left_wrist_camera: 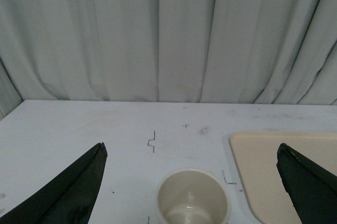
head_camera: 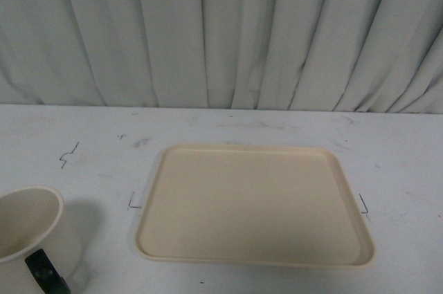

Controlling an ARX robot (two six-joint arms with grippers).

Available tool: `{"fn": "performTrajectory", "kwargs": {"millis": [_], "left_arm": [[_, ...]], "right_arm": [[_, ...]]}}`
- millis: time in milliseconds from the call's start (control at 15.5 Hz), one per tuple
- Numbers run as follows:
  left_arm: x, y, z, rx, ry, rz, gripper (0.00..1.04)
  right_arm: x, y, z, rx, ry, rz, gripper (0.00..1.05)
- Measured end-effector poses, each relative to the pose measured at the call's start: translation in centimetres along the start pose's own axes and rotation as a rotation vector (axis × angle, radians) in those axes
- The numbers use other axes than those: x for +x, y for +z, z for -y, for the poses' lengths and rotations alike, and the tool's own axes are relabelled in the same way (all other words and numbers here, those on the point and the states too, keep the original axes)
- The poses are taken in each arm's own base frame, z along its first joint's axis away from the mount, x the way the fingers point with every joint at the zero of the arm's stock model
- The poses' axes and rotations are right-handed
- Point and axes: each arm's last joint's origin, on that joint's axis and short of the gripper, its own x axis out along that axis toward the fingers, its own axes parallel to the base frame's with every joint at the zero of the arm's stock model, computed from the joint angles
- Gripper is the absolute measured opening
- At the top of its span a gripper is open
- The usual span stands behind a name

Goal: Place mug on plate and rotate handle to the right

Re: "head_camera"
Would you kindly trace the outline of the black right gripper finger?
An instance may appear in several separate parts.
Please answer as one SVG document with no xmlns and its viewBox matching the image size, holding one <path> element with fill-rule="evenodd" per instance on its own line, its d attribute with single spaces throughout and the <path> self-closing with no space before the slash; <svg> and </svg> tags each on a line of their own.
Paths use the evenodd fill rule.
<svg viewBox="0 0 443 294">
<path fill-rule="evenodd" d="M 45 294 L 71 294 L 69 285 L 56 271 L 43 249 L 27 256 L 25 263 Z"/>
</svg>

